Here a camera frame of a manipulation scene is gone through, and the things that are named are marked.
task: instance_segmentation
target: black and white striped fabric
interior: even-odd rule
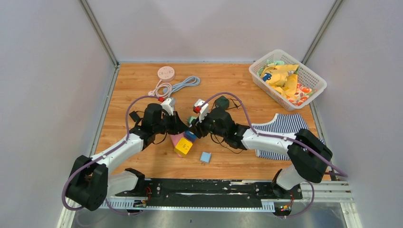
[[[274,133],[297,133],[301,128],[309,129],[308,124],[302,119],[300,114],[276,114],[272,121],[263,124],[252,124],[260,131]],[[290,160],[289,157],[263,150],[255,150],[256,156],[272,160]]]

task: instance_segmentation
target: white wall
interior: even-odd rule
[[[336,164],[365,228],[403,223],[403,1],[346,0],[308,66]]]
[[[0,227],[54,228],[113,68],[77,0],[3,2],[0,31]]]
[[[334,0],[88,0],[119,61],[302,60]]]

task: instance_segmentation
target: wooden table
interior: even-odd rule
[[[136,98],[147,95],[155,88],[157,71],[166,64],[122,64],[111,102],[106,114],[104,126],[96,152],[101,152],[122,139],[125,135],[125,112]],[[176,99],[175,110],[185,122],[191,115],[193,104],[199,99],[206,100],[215,93],[227,91],[237,95],[245,104],[253,123],[260,124],[272,120],[275,113],[300,113],[310,130],[317,134],[314,119],[309,106],[301,110],[288,112],[269,97],[252,81],[248,64],[169,64],[176,71],[171,84],[183,81],[186,77],[200,77],[196,87],[186,87],[173,94]],[[158,102],[151,98],[136,103],[133,110],[144,111],[147,104]],[[229,110],[236,123],[247,124],[242,109]],[[159,142],[163,135],[156,137]],[[202,151],[211,152],[211,161],[205,164],[199,161]],[[281,168],[286,168],[290,161],[275,161],[256,157],[254,150],[233,154],[226,148],[211,141],[210,137],[198,139],[185,158],[178,158],[173,151],[169,137],[159,144],[150,145],[144,151],[126,160],[114,173],[125,168],[134,168],[148,178],[200,178],[200,179],[249,179],[271,180]]]

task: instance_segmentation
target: blue cord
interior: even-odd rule
[[[189,76],[183,82],[177,83],[172,85],[172,91],[168,94],[167,97],[171,97],[171,94],[178,92],[179,90],[183,89],[187,86],[198,86],[200,84],[200,78],[196,76]],[[168,91],[167,88],[163,89],[163,93]]]

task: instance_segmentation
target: plastic basket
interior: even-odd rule
[[[258,71],[266,64],[266,60],[282,60],[286,64],[299,64],[298,68],[298,82],[303,86],[316,89],[317,91],[310,96],[304,103],[300,106],[293,105],[290,101],[288,101],[285,97],[280,95],[276,90],[266,84],[260,76],[258,75]],[[277,101],[281,106],[283,106],[287,111],[293,111],[294,109],[303,108],[305,105],[308,105],[311,101],[313,101],[319,94],[323,92],[326,88],[326,81],[319,77],[319,75],[315,74],[312,70],[310,70],[307,66],[287,54],[285,51],[276,49],[267,55],[263,56],[256,62],[254,62],[249,67],[249,71],[252,74],[252,79],[255,84],[257,84],[261,89],[263,89],[269,96],[271,96],[275,101]]]

